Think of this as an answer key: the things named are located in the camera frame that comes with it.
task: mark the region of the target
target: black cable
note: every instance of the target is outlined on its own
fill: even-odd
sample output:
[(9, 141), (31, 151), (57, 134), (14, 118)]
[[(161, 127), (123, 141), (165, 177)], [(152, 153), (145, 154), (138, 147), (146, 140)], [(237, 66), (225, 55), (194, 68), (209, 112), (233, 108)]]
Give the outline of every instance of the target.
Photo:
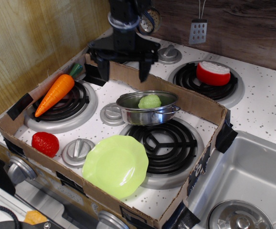
[(13, 219), (14, 219), (14, 223), (15, 223), (15, 229), (21, 229), (21, 225), (20, 222), (17, 218), (17, 216), (8, 208), (5, 208), (3, 206), (0, 206), (0, 211), (4, 211), (6, 213), (8, 213)]

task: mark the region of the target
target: pot handle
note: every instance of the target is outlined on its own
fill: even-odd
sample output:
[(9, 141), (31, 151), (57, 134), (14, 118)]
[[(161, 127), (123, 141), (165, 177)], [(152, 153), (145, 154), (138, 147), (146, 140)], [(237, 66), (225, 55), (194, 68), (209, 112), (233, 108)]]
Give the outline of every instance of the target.
[(178, 106), (173, 106), (171, 112), (159, 112), (159, 111), (154, 111), (154, 113), (160, 114), (160, 115), (170, 115), (178, 112), (180, 110), (180, 107)]

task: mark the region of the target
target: black tape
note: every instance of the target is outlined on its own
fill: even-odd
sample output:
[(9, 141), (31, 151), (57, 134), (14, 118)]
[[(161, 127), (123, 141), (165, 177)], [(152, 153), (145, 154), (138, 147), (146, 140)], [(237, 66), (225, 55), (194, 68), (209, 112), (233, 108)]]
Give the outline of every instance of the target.
[(121, 215), (127, 220), (130, 224), (134, 225), (137, 229), (154, 229), (147, 224), (146, 220), (140, 217), (139, 215), (132, 213), (131, 211), (120, 206)]
[(230, 123), (230, 110), (228, 110), (222, 129), (220, 130), (215, 142), (216, 149), (222, 153), (226, 152), (234, 142), (235, 137), (238, 135), (232, 127), (233, 125)]
[(7, 111), (7, 114), (14, 121), (31, 102), (33, 102), (33, 98), (27, 93)]
[(27, 157), (25, 156), (25, 154), (24, 154), (22, 148), (20, 148), (19, 146), (15, 145), (15, 144), (12, 143), (12, 142), (10, 142), (10, 141), (9, 141), (8, 139), (6, 139), (6, 138), (3, 138), (3, 140), (5, 141), (6, 146), (8, 147), (8, 149), (9, 149), (12, 153), (14, 153), (14, 154), (16, 154), (16, 155), (18, 155), (18, 156), (22, 156), (22, 157), (24, 157), (24, 158), (27, 158)]
[(191, 229), (200, 222), (185, 205), (181, 202), (170, 219), (163, 225), (163, 229)]
[(101, 87), (104, 86), (106, 81), (101, 78), (101, 75), (97, 67), (90, 64), (85, 64), (85, 68), (86, 68), (86, 77), (84, 77), (83, 79), (84, 81), (88, 83), (93, 83)]
[(85, 195), (83, 188), (77, 183), (75, 183), (73, 180), (70, 180), (69, 178), (65, 177), (63, 174), (59, 172), (56, 172), (56, 176), (60, 179), (62, 185), (69, 186)]
[(202, 156), (199, 164), (195, 167), (194, 171), (192, 172), (191, 176), (189, 177), (189, 184), (187, 187), (187, 196), (190, 195), (195, 183), (197, 182), (200, 174), (206, 171), (207, 161), (210, 158), (210, 149), (211, 145), (206, 149), (205, 154)]

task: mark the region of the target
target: sink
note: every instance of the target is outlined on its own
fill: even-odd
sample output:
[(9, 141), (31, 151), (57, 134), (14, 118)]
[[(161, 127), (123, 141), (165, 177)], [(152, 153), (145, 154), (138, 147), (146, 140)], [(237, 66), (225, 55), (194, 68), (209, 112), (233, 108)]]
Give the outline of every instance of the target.
[(252, 204), (276, 229), (276, 144), (238, 132), (223, 154), (214, 150), (187, 201), (189, 210), (207, 228), (211, 210), (221, 202), (240, 200)]

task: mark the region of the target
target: wood panel backsplash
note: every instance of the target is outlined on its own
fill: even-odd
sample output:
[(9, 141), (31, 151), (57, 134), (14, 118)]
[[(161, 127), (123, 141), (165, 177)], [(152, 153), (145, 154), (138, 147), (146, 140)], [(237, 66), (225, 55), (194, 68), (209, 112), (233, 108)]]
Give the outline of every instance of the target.
[(189, 35), (198, 0), (155, 0), (154, 6), (162, 23), (153, 37), (276, 70), (276, 0), (206, 1), (206, 43), (196, 45)]
[(0, 0), (0, 114), (109, 28), (108, 0)]

